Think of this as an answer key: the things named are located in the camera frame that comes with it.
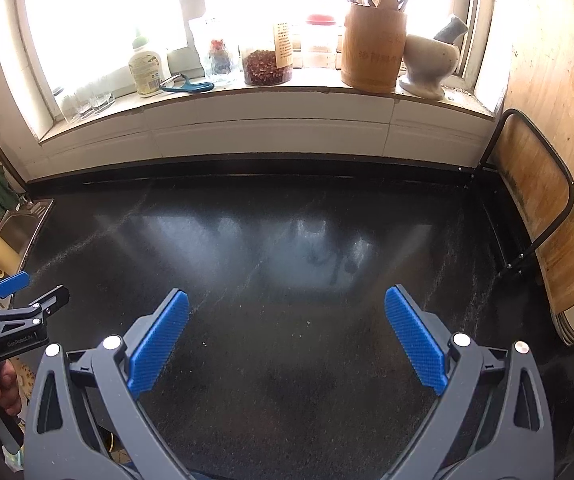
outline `dried red beans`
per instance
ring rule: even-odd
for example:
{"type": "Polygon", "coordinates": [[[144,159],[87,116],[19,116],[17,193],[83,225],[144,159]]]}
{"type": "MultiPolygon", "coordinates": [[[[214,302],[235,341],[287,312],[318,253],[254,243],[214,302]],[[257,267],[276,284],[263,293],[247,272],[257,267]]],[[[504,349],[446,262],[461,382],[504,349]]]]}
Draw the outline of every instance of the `dried red beans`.
{"type": "Polygon", "coordinates": [[[248,85],[279,85],[291,80],[293,64],[278,68],[275,50],[254,50],[243,59],[243,73],[248,85]]]}

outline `wooden cutting board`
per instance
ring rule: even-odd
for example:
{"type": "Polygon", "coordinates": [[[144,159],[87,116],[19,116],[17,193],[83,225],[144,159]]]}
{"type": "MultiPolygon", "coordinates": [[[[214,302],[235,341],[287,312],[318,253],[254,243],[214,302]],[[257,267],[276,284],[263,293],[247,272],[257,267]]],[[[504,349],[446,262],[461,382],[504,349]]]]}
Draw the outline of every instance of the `wooden cutting board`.
{"type": "MultiPolygon", "coordinates": [[[[574,176],[574,0],[511,0],[512,67],[505,108],[525,112],[574,176]]],[[[567,200],[566,182],[530,131],[513,118],[494,157],[532,240],[567,200]]],[[[551,309],[574,305],[574,210],[537,251],[551,309]]]]}

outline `window sill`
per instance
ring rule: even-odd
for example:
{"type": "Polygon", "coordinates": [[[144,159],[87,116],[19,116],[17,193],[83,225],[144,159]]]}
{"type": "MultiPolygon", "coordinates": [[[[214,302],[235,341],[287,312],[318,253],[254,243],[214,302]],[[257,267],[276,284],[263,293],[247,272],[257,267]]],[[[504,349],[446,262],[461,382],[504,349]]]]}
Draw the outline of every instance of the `window sill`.
{"type": "MultiPolygon", "coordinates": [[[[204,78],[192,80],[199,82],[205,80],[204,78]]],[[[338,92],[338,93],[353,93],[364,94],[359,90],[345,85],[340,80],[340,71],[332,70],[329,68],[298,68],[293,71],[293,78],[291,81],[283,83],[278,86],[256,87],[247,85],[243,80],[243,75],[240,73],[237,81],[226,86],[216,87],[210,92],[203,94],[191,94],[189,92],[162,92],[160,94],[141,98],[137,94],[128,94],[116,99],[115,103],[100,114],[91,115],[75,123],[68,124],[66,121],[60,121],[55,124],[41,139],[39,143],[47,142],[62,134],[73,132],[91,123],[102,121],[106,118],[128,114],[132,110],[142,107],[154,107],[164,104],[167,101],[175,99],[198,99],[208,97],[214,94],[238,94],[250,92],[293,92],[293,91],[310,91],[310,92],[338,92]]],[[[391,94],[373,94],[377,97],[394,98],[398,100],[406,100],[417,103],[426,103],[442,108],[451,108],[460,112],[464,112],[475,117],[488,119],[492,121],[494,115],[487,110],[472,94],[458,88],[445,88],[445,98],[441,101],[432,101],[423,99],[421,97],[409,94],[396,86],[396,91],[391,94]]]]}

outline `plastic container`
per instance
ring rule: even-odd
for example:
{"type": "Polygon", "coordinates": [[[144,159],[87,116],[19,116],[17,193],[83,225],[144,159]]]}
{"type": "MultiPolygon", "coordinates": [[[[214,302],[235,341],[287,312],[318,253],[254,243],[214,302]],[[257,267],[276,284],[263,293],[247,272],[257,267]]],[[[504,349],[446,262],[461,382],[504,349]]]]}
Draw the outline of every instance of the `plastic container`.
{"type": "Polygon", "coordinates": [[[246,28],[240,44],[244,82],[254,86],[285,83],[293,76],[289,22],[257,20],[246,28]]]}
{"type": "Polygon", "coordinates": [[[205,77],[217,85],[235,81],[240,72],[238,42],[228,26],[216,18],[189,22],[205,77]]]}
{"type": "Polygon", "coordinates": [[[160,83],[171,77],[166,52],[153,49],[149,40],[136,31],[131,44],[134,54],[129,59],[129,71],[140,97],[149,97],[161,92],[160,83]]]}
{"type": "Polygon", "coordinates": [[[305,67],[336,68],[338,25],[328,14],[310,14],[300,35],[302,63],[305,67]]]}

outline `dish soap bottle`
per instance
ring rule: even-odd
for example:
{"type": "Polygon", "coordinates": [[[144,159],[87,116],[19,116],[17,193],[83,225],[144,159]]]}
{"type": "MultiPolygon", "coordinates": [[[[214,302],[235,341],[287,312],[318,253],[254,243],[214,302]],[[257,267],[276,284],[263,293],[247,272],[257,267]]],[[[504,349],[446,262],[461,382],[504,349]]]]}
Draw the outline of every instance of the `dish soap bottle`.
{"type": "Polygon", "coordinates": [[[134,54],[129,59],[129,71],[136,83],[136,92],[140,97],[158,94],[160,83],[171,77],[166,54],[154,50],[139,30],[131,46],[134,54]]]}

